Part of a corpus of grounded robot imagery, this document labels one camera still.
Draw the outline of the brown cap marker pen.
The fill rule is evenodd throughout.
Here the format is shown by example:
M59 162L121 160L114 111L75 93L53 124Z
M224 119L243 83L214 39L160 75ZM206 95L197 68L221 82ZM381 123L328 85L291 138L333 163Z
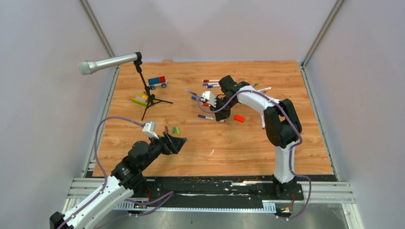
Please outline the brown cap marker pen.
M261 115L261 125L262 125L262 129L266 128L265 118L263 115Z

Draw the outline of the dark blue cap marker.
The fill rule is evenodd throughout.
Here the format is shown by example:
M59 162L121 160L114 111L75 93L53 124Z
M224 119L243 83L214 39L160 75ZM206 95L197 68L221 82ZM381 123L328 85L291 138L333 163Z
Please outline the dark blue cap marker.
M212 121L216 121L216 122L225 122L225 120L216 120L216 118L214 117L209 117L206 115L202 115L202 114L198 114L199 118L203 118L203 119L208 119L208 120L212 120Z

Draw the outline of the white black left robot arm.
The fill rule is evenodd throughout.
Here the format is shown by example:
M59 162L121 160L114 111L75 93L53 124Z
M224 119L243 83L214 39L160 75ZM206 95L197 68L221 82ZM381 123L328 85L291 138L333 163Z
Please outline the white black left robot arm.
M174 137L168 132L137 141L128 155L118 163L103 183L78 205L65 213L50 216L52 229L93 229L118 204L146 192L146 178L142 172L160 155L178 154L187 142L185 137Z

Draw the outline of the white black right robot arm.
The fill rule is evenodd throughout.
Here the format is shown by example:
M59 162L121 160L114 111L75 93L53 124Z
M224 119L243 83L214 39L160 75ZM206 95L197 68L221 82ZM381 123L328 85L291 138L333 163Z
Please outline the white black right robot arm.
M227 75L219 80L223 97L204 92L210 111L217 121L228 118L235 104L245 104L257 111L263 121L267 138L275 147L276 169L273 174L273 194L278 199L289 196L297 183L294 172L295 147L302 142L302 126L291 100L278 100L256 90L249 83L235 82Z

